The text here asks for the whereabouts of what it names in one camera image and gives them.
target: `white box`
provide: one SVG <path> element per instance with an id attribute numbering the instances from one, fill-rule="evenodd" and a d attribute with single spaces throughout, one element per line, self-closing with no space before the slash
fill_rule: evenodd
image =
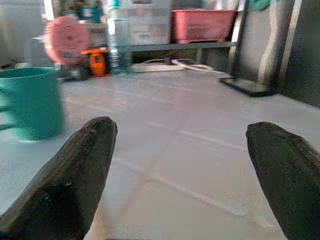
<path id="1" fill-rule="evenodd" d="M 169 0 L 122 0 L 127 10 L 130 45 L 170 42 Z"/>

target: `pink fan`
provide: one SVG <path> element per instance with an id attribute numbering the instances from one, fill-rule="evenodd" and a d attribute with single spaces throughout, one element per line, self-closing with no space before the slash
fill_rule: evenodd
<path id="1" fill-rule="evenodd" d="M 43 39 L 46 54 L 62 65 L 78 63 L 81 52 L 89 47 L 88 31 L 69 16 L 60 16 L 49 22 Z"/>

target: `orange object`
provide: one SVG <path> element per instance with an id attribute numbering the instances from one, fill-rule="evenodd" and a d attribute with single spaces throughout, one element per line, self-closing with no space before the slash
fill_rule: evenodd
<path id="1" fill-rule="evenodd" d="M 89 65 L 91 72 L 95 77 L 102 77 L 107 76 L 107 66 L 106 66 L 106 59 L 105 54 L 109 51 L 105 48 L 99 49 L 89 49 L 82 52 L 82 54 L 89 55 Z"/>

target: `plastic water bottle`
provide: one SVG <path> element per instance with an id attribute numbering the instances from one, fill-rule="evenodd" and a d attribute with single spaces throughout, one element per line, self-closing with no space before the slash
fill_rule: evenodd
<path id="1" fill-rule="evenodd" d="M 107 20 L 107 42 L 112 75 L 127 75 L 132 71 L 129 46 L 128 16 L 120 0 L 111 0 Z"/>

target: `power strip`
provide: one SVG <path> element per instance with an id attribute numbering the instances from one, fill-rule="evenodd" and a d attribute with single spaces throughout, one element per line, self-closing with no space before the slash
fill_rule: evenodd
<path id="1" fill-rule="evenodd" d="M 133 70 L 135 73 L 148 73 L 182 71 L 185 70 L 185 68 L 179 65 L 167 65 L 165 63 L 138 63 L 133 64 Z"/>

